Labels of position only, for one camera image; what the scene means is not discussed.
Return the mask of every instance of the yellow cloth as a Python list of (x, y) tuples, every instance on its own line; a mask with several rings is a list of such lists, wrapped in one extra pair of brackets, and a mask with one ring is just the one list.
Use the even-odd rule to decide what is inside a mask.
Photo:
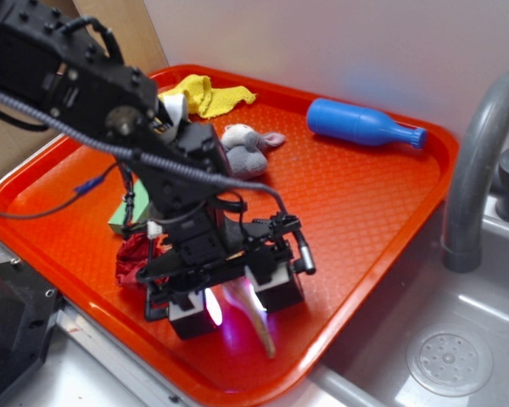
[(187, 98), (188, 113), (204, 119), (228, 113), (241, 101), (251, 104), (256, 99), (256, 95), (245, 86), (214, 89), (211, 87), (211, 79), (205, 75), (189, 75), (173, 89), (162, 92), (159, 98), (179, 93)]

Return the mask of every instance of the plastic tray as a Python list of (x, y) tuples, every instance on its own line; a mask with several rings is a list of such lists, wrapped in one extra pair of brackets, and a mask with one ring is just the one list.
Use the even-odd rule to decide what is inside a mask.
[[(258, 95), (252, 105), (241, 103), (211, 120), (219, 134), (225, 125), (244, 123), (288, 137), (268, 153), (269, 168), (259, 181), (275, 187), (300, 217), (318, 271), (300, 276), (304, 303), (268, 318), (275, 359), (266, 358), (247, 318), (218, 287), (225, 317), (218, 332), (182, 341), (168, 321), (143, 319), (143, 294), (115, 285), (120, 238), (107, 221), (124, 193), (118, 173), (55, 215), (0, 218), (0, 240), (190, 398), (219, 406), (261, 404), (308, 374), (439, 205), (457, 144), (435, 125), (393, 115), (403, 125), (428, 130), (423, 150), (404, 144), (359, 147), (308, 130), (305, 114), (318, 95), (193, 65), (162, 70), (154, 79), (164, 90), (192, 73), (208, 75), (213, 87), (244, 85)], [(112, 161), (64, 138), (0, 186), (0, 210), (52, 208)], [(263, 194), (245, 197), (247, 219), (277, 211)]]

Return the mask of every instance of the stuffed toy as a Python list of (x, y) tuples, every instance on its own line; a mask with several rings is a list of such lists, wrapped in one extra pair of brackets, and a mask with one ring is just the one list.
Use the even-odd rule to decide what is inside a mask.
[(248, 125), (227, 125), (221, 144), (227, 154), (232, 175), (240, 180), (248, 180), (262, 175), (268, 166), (264, 156), (267, 147), (278, 147), (286, 137), (270, 132), (264, 135)]

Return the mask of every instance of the sink basin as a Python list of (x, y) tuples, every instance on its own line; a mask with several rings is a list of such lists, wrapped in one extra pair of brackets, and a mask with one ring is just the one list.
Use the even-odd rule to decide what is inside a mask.
[(507, 406), (509, 225), (485, 216), (483, 262), (458, 274), (442, 222), (439, 208), (322, 363), (387, 406)]

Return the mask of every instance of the green block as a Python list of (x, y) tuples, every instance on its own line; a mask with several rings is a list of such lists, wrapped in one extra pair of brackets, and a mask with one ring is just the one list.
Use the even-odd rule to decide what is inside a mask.
[[(148, 218), (149, 214), (149, 196), (145, 187), (140, 181), (134, 183), (134, 213), (132, 214), (132, 222), (138, 222)], [(108, 225), (115, 233), (121, 234), (122, 222), (125, 219), (126, 203), (121, 203), (115, 211)]]

